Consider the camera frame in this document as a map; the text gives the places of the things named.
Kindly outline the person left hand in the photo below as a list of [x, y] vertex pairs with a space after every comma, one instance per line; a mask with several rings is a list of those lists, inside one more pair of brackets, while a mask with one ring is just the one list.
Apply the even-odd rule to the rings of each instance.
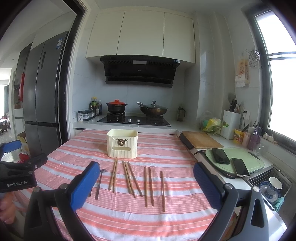
[[11, 225], [16, 217], [16, 206], [13, 203], [13, 193], [5, 193], [3, 198], [1, 198], [1, 212], [0, 218], [7, 225]]

